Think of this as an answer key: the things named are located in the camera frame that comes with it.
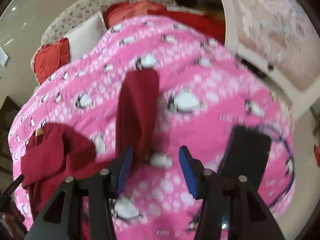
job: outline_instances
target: penguin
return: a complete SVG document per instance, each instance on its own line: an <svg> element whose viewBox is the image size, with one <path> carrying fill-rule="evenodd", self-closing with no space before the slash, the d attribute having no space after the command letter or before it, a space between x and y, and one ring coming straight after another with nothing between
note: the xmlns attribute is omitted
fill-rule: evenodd
<svg viewBox="0 0 320 240"><path fill-rule="evenodd" d="M49 77L49 81L52 81L54 80L56 77L56 73L53 73L50 77Z"/></svg>
<svg viewBox="0 0 320 240"><path fill-rule="evenodd" d="M177 24L177 23L175 23L174 25L173 25L173 28L175 29L175 30L188 30L189 29L189 27L187 27L187 26L185 26L185 25L183 25L183 24Z"/></svg>
<svg viewBox="0 0 320 240"><path fill-rule="evenodd" d="M144 68L153 68L157 60L152 54L147 54L144 57L138 57L136 61L136 69L142 70Z"/></svg>
<svg viewBox="0 0 320 240"><path fill-rule="evenodd" d="M122 24L117 24L111 28L111 33L119 33L123 29Z"/></svg>
<svg viewBox="0 0 320 240"><path fill-rule="evenodd" d="M208 45L211 47L215 47L218 45L218 42L215 38L210 38L210 39L208 39Z"/></svg>
<svg viewBox="0 0 320 240"><path fill-rule="evenodd" d="M209 48L201 41L200 42L200 49L202 49L204 52L211 54L211 51L209 50Z"/></svg>
<svg viewBox="0 0 320 240"><path fill-rule="evenodd" d="M199 109L201 104L202 102L190 90L183 89L175 96L170 95L167 107L173 113L188 114Z"/></svg>
<svg viewBox="0 0 320 240"><path fill-rule="evenodd" d="M252 100L245 100L244 107L247 110L247 114L254 114L257 117L264 117L264 111L259 107L259 105Z"/></svg>
<svg viewBox="0 0 320 240"><path fill-rule="evenodd" d="M20 121L23 122L23 120L25 119L26 114L23 114L23 116L21 117Z"/></svg>
<svg viewBox="0 0 320 240"><path fill-rule="evenodd" d="M119 42L119 46L122 46L122 45L125 45L125 44L129 44L129 43L132 43L135 41L135 38L134 36L129 36L127 38L124 38L122 39L120 42Z"/></svg>
<svg viewBox="0 0 320 240"><path fill-rule="evenodd" d="M123 221L137 219L141 215L129 198L122 196L119 199L110 199L111 215Z"/></svg>
<svg viewBox="0 0 320 240"><path fill-rule="evenodd" d="M41 98L41 103L44 103L45 101L47 101L49 95L44 95L42 98Z"/></svg>
<svg viewBox="0 0 320 240"><path fill-rule="evenodd" d="M61 101L61 99L62 99L62 95L60 93L58 93L56 98L55 98L55 100L54 100L54 102L58 103L59 101Z"/></svg>
<svg viewBox="0 0 320 240"><path fill-rule="evenodd" d="M66 80L69 77L69 73L67 71L64 72L62 79Z"/></svg>
<svg viewBox="0 0 320 240"><path fill-rule="evenodd" d="M108 72L110 70L113 70L113 65L112 64L108 64L108 65L104 65L103 67L103 72Z"/></svg>
<svg viewBox="0 0 320 240"><path fill-rule="evenodd" d="M93 144L96 147L96 154L105 153L106 152L106 145L104 143L103 137L98 135L93 140Z"/></svg>
<svg viewBox="0 0 320 240"><path fill-rule="evenodd" d="M206 57L199 57L196 59L196 63L199 64L201 67L209 68L212 67L210 59Z"/></svg>
<svg viewBox="0 0 320 240"><path fill-rule="evenodd" d="M290 157L289 160L286 161L285 169L286 169L286 172L285 172L286 175L293 174L294 167L293 167L293 158L292 157Z"/></svg>
<svg viewBox="0 0 320 240"><path fill-rule="evenodd" d="M35 126L35 121L33 120L33 118L30 119L30 126L32 126L32 127Z"/></svg>
<svg viewBox="0 0 320 240"><path fill-rule="evenodd" d="M85 74L87 73L86 70L80 70L75 77L81 77L81 76L84 76Z"/></svg>
<svg viewBox="0 0 320 240"><path fill-rule="evenodd" d="M161 40L170 44L176 44L178 42L178 40L174 36L170 35L162 35Z"/></svg>
<svg viewBox="0 0 320 240"><path fill-rule="evenodd" d="M87 107L92 106L91 98L87 93L83 93L78 96L76 101L76 107L80 109L86 109Z"/></svg>

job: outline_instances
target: white polka dot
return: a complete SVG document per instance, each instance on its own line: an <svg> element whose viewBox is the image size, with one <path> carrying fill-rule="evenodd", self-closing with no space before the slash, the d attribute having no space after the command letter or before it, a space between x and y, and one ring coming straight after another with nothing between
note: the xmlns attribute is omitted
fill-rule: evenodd
<svg viewBox="0 0 320 240"><path fill-rule="evenodd" d="M111 79L108 77L108 76L105 76L103 78L103 82L106 84L106 85L110 85L111 84Z"/></svg>
<svg viewBox="0 0 320 240"><path fill-rule="evenodd" d="M147 190L148 189L148 184L145 181L140 182L139 188L142 190Z"/></svg>
<svg viewBox="0 0 320 240"><path fill-rule="evenodd" d="M156 204L150 204L148 206L148 212L154 216L154 217L158 217L161 214L161 209L160 207L158 207Z"/></svg>
<svg viewBox="0 0 320 240"><path fill-rule="evenodd" d="M106 88L102 85L99 86L100 93L104 93L106 91Z"/></svg>
<svg viewBox="0 0 320 240"><path fill-rule="evenodd" d="M140 196L139 191L138 191L138 190L134 190L134 191L132 192L132 196L133 196L133 197L139 197L139 196Z"/></svg>
<svg viewBox="0 0 320 240"><path fill-rule="evenodd" d="M165 202L162 203L162 207L163 207L165 210L170 210L170 209L171 209L170 204L169 204L167 201L165 201Z"/></svg>
<svg viewBox="0 0 320 240"><path fill-rule="evenodd" d="M173 202L173 206L176 207L176 208L180 207L180 202L178 200L175 200Z"/></svg>
<svg viewBox="0 0 320 240"><path fill-rule="evenodd" d="M174 182L175 184L179 185L180 182L181 182L180 177L179 177L178 175L175 175L175 176L173 177L173 182Z"/></svg>
<svg viewBox="0 0 320 240"><path fill-rule="evenodd" d="M167 192L167 193L173 192L173 184L170 181L168 181L167 179L163 179L161 181L161 187L164 192Z"/></svg>
<svg viewBox="0 0 320 240"><path fill-rule="evenodd" d="M156 188L152 191L152 195L155 199L159 200L159 201L163 201L163 193L159 188Z"/></svg>
<svg viewBox="0 0 320 240"><path fill-rule="evenodd" d="M201 81L201 76L199 76L199 75L195 75L194 78L195 78L196 82L200 82Z"/></svg>
<svg viewBox="0 0 320 240"><path fill-rule="evenodd" d="M96 100L97 100L97 104L98 105L101 105L103 103L103 98L102 97L97 97Z"/></svg>
<svg viewBox="0 0 320 240"><path fill-rule="evenodd" d="M215 93L208 92L208 93L206 93L205 96L212 103L218 103L219 102L219 97Z"/></svg>
<svg viewBox="0 0 320 240"><path fill-rule="evenodd" d="M194 198L189 192L182 192L180 194L180 199L185 205L188 205L188 206L193 205L195 203Z"/></svg>

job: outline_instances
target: bed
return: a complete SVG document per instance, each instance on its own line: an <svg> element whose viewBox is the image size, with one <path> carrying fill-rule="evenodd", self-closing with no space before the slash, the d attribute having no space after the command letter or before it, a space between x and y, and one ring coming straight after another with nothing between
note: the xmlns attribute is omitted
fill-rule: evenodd
<svg viewBox="0 0 320 240"><path fill-rule="evenodd" d="M109 29L89 54L59 68L22 107L9 132L14 179L21 173L20 158L28 139L46 122L65 123L99 144L97 162L112 159L121 83L127 71L138 71L137 60L148 58L160 83L154 149L171 155L173 166L143 165L131 174L125 195L141 216L131 223L115 219L118 239L155 235L193 239L194 232L185 229L201 202L187 191L178 149L187 145L193 157L217 171L237 123L257 127L273 138L259 194L274 216L281 216L294 192L288 107L221 44L188 26L166 17L140 16L116 29L121 31ZM162 35L174 39L165 42ZM119 42L128 36L133 37L130 42ZM188 114L180 112L185 106L179 97L198 107ZM15 200L30 228L28 194L23 188L16 190Z"/></svg>

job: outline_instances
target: red pillow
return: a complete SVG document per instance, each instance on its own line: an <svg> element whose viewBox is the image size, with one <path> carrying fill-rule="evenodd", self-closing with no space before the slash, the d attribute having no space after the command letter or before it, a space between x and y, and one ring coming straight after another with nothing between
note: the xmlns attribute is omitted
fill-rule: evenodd
<svg viewBox="0 0 320 240"><path fill-rule="evenodd" d="M69 40L62 38L54 44L41 47L35 56L33 69L42 84L58 68L69 63Z"/></svg>

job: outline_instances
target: maroon fabric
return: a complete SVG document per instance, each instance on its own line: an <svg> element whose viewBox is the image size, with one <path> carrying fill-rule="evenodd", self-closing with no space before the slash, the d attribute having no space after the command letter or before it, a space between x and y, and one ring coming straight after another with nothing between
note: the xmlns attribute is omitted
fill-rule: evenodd
<svg viewBox="0 0 320 240"><path fill-rule="evenodd" d="M143 163L152 146L159 95L154 69L128 72L119 94L116 116L116 156L132 146L134 162Z"/></svg>
<svg viewBox="0 0 320 240"><path fill-rule="evenodd" d="M191 26L202 33L205 33L210 37L214 37L217 41L224 44L226 36L226 24L224 21L217 19L209 20L205 15L197 15L189 12L167 11L166 9L157 11L148 10L148 14L170 17L185 25Z"/></svg>
<svg viewBox="0 0 320 240"><path fill-rule="evenodd" d="M44 134L33 134L21 158L22 183L30 197L34 218L67 176L83 179L92 176L109 162L96 163L94 144L73 128L46 123Z"/></svg>

